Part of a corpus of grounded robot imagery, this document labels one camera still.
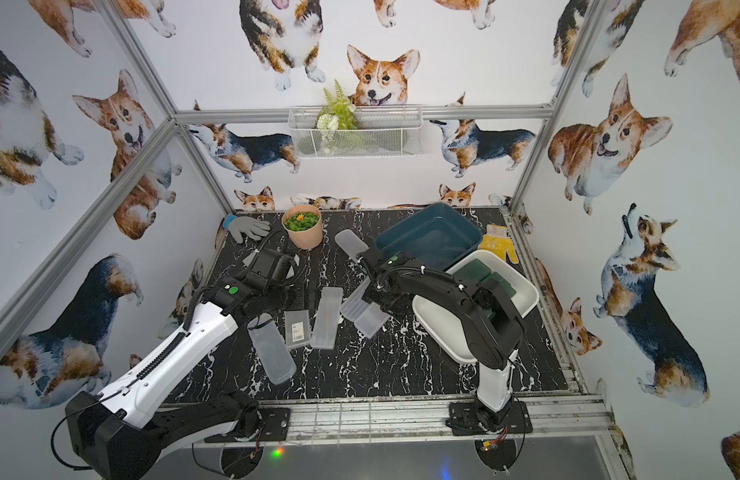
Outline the yellow work glove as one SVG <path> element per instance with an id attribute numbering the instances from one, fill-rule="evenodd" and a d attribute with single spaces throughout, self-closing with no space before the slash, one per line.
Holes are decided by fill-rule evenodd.
<path id="1" fill-rule="evenodd" d="M 510 236 L 509 229 L 505 226 L 488 224 L 486 226 L 486 232 L 479 245 L 479 249 L 490 251 L 507 263 L 519 263 L 519 257 L 515 250 L 515 245 Z"/>

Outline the pink pot with green plant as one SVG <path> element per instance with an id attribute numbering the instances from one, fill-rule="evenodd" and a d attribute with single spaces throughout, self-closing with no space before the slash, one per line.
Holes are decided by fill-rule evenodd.
<path id="1" fill-rule="evenodd" d="M 285 212 L 282 225 L 290 240 L 302 250 L 312 250 L 323 240 L 321 212 L 312 205 L 296 205 Z"/>

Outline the clear rounded case front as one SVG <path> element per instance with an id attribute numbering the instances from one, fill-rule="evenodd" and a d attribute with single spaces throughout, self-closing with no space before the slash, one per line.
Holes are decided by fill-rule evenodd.
<path id="1" fill-rule="evenodd" d="M 274 319 L 263 313 L 249 322 L 247 331 L 271 383 L 280 385 L 289 380 L 296 365 Z"/>

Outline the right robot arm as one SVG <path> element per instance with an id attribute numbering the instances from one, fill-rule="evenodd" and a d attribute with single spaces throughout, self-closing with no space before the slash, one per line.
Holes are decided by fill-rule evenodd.
<path id="1" fill-rule="evenodd" d="M 432 302 L 455 319 L 458 335 L 480 367 L 477 401 L 498 413 L 513 396 L 513 359 L 524 337 L 522 315 L 499 282 L 460 281 L 420 260 L 398 253 L 384 258 L 376 248 L 357 255 L 369 286 L 363 300 L 394 314 L 415 297 Z"/>

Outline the artificial fern with flower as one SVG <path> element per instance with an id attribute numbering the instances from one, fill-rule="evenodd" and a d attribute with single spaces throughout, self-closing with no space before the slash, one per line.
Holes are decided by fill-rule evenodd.
<path id="1" fill-rule="evenodd" d="M 356 106 L 345 94 L 338 81 L 334 83 L 334 92 L 327 88 L 323 91 L 326 104 L 320 110 L 316 120 L 316 130 L 321 138 L 321 150 L 325 154 L 348 152 L 356 148 L 358 142 Z"/>

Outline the grey work glove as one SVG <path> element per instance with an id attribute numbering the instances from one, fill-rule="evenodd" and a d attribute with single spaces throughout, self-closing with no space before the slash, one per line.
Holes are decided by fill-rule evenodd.
<path id="1" fill-rule="evenodd" d="M 250 216 L 228 215 L 221 226 L 231 235 L 237 244 L 246 239 L 260 241 L 271 231 L 268 221 L 258 220 Z"/>

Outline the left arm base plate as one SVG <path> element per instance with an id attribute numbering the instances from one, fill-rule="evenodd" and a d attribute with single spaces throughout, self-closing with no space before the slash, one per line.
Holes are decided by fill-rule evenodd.
<path id="1" fill-rule="evenodd" d="M 237 425 L 230 433 L 214 435 L 205 443 L 283 442 L 287 439 L 292 410 L 282 407 L 264 407 L 258 410 L 258 423 L 250 430 Z"/>

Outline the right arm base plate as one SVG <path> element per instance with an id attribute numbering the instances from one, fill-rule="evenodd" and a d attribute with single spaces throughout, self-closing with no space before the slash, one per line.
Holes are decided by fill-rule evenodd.
<path id="1" fill-rule="evenodd" d="M 502 410 L 493 412 L 479 401 L 450 403 L 445 425 L 455 436 L 489 436 L 529 434 L 533 426 L 527 405 L 519 400 L 510 400 Z"/>

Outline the clear case with red pen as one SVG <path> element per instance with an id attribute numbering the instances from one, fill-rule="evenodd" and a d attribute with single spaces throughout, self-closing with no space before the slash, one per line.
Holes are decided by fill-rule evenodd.
<path id="1" fill-rule="evenodd" d="M 379 305 L 372 303 L 354 321 L 354 325 L 364 337 L 372 339 L 390 318 Z"/>

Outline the white storage box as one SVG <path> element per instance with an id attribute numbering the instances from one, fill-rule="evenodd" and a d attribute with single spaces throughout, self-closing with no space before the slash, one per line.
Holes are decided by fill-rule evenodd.
<path id="1" fill-rule="evenodd" d="M 451 266 L 447 273 L 454 274 L 475 260 L 509 282 L 515 290 L 511 300 L 522 317 L 537 306 L 539 292 L 533 283 L 491 251 L 475 250 Z M 419 323 L 453 360 L 460 364 L 477 363 L 468 348 L 461 322 L 454 314 L 421 296 L 413 298 L 412 309 Z"/>

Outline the clear rounded case back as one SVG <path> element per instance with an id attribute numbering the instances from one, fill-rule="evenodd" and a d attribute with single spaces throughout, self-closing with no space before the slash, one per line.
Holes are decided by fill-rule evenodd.
<path id="1" fill-rule="evenodd" d="M 355 263 L 358 263 L 359 257 L 369 249 L 369 246 L 354 231 L 349 229 L 337 233 L 334 240 L 348 258 Z"/>

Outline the teal storage box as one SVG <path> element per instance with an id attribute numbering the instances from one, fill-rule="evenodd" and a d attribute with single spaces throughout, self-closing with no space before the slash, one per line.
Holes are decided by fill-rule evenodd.
<path id="1" fill-rule="evenodd" d="M 386 259 L 405 253 L 424 265 L 447 270 L 474 251 L 483 233 L 459 210 L 437 203 L 380 233 L 374 246 Z"/>

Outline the clear case with barcode label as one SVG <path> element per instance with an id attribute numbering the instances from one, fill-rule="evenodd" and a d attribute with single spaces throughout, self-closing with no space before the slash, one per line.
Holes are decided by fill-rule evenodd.
<path id="1" fill-rule="evenodd" d="M 285 344 L 289 350 L 294 350 L 310 344 L 311 322 L 308 310 L 286 311 Z"/>

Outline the clear rounded case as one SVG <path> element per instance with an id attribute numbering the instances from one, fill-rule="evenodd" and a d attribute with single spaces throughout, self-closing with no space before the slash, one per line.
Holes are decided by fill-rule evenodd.
<path id="1" fill-rule="evenodd" d="M 355 263 L 358 263 L 359 257 L 369 249 L 369 246 L 354 231 L 349 229 L 337 233 L 334 240 L 348 258 Z"/>
<path id="2" fill-rule="evenodd" d="M 247 331 L 271 383 L 280 385 L 289 380 L 296 365 L 274 319 L 263 313 L 249 322 Z"/>

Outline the dark green case with pens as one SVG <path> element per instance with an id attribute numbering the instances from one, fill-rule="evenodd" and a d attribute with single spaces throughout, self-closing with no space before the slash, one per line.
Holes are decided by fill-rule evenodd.
<path id="1" fill-rule="evenodd" d="M 460 282 L 479 283 L 492 275 L 492 270 L 484 262 L 475 259 L 464 264 L 453 273 L 453 277 Z"/>

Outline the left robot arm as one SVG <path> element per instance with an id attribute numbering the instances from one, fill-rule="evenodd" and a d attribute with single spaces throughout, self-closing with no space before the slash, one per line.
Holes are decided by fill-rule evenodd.
<path id="1" fill-rule="evenodd" d="M 76 394 L 61 424 L 79 471 L 103 479 L 140 479 L 159 459 L 207 437 L 259 441 L 266 428 L 252 397 L 229 391 L 164 411 L 167 396 L 213 349 L 263 314 L 295 298 L 295 278 L 264 279 L 244 271 L 199 288 L 184 322 L 155 350 L 97 394 Z"/>

